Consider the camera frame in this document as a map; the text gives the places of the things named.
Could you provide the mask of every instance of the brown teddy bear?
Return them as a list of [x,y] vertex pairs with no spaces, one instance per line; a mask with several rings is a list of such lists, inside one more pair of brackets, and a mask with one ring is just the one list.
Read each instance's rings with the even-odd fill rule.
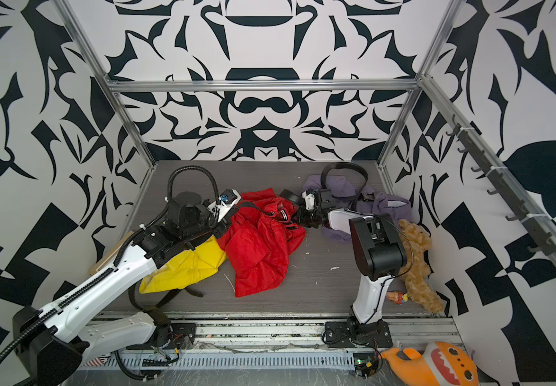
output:
[[[400,278],[405,282],[406,290],[413,301],[422,305],[426,311],[439,313],[444,309],[443,301],[428,284],[427,278],[430,275],[430,267],[424,261],[424,251],[428,251],[432,246],[430,236],[419,225],[407,220],[398,221],[398,225],[410,241],[415,258],[411,270]],[[400,274],[403,274],[411,265],[411,250],[409,249],[409,243],[403,240],[402,235],[400,235],[400,239],[405,246],[408,259],[406,266],[400,269]]]

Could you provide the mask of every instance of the small toy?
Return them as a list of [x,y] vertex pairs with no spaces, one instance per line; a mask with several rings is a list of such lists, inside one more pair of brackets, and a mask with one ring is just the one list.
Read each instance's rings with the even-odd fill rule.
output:
[[[413,249],[413,266],[409,272],[400,277],[405,282],[409,298],[415,303],[422,305],[426,311],[439,313],[443,311],[443,301],[436,294],[435,290],[430,287],[426,279],[430,275],[430,267],[424,261],[424,251],[428,251],[432,246],[430,236],[428,236],[426,231],[419,225],[408,222],[407,220],[400,220],[398,225],[402,228],[406,238],[409,239]],[[405,246],[409,261],[406,263],[406,266],[402,267],[400,274],[408,269],[412,259],[409,243],[405,240],[403,240],[402,243]]]
[[400,291],[388,291],[385,297],[387,299],[390,299],[392,302],[396,303],[397,305],[401,305],[402,302],[407,301],[409,299],[409,294],[402,293]]
[[403,350],[410,360],[398,357],[399,348],[383,351],[391,370],[408,386],[477,386],[477,367],[458,347],[433,342],[423,354],[412,348]]

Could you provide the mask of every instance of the wall hook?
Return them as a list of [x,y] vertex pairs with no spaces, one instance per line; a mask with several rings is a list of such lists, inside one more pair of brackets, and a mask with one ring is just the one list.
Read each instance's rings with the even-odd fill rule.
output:
[[451,132],[445,133],[447,136],[457,135],[460,132],[460,125],[456,123],[456,114],[452,115],[452,123],[454,124],[454,128]]

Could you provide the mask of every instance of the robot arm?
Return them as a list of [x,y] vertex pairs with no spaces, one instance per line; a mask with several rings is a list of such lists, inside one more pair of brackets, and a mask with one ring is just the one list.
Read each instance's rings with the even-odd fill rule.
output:
[[353,316],[347,323],[351,341],[376,344],[389,339],[391,342],[387,324],[382,320],[383,300],[407,259],[398,228],[390,217],[337,209],[329,189],[309,189],[301,198],[289,191],[283,191],[281,196],[298,205],[297,218],[301,225],[315,228],[323,225],[351,235],[355,263],[361,273]]
[[383,300],[390,283],[406,264],[398,233],[389,216],[335,209],[327,217],[330,228],[351,235],[355,263],[361,273],[353,314],[360,324],[376,323],[383,317]]
[[132,317],[97,325],[87,323],[121,293],[184,250],[194,250],[210,236],[221,237],[230,226],[241,196],[227,189],[212,204],[184,192],[167,200],[163,219],[126,240],[121,256],[80,286],[44,305],[25,307],[13,317],[12,350],[40,386],[59,385],[89,359],[122,347],[168,343],[170,321],[156,307]]

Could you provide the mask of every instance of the black and white patterned wall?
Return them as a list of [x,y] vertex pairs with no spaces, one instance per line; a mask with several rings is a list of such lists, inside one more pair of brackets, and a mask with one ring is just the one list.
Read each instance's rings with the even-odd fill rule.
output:
[[[113,80],[413,78],[448,0],[71,0]],[[399,91],[128,93],[156,159],[376,159]]]
[[[147,165],[53,6],[0,0],[0,349],[115,243]],[[0,385],[27,376],[10,355]]]
[[[556,222],[556,0],[467,0],[432,74]],[[502,385],[556,382],[556,268],[422,96],[388,171],[432,235],[430,280]]]

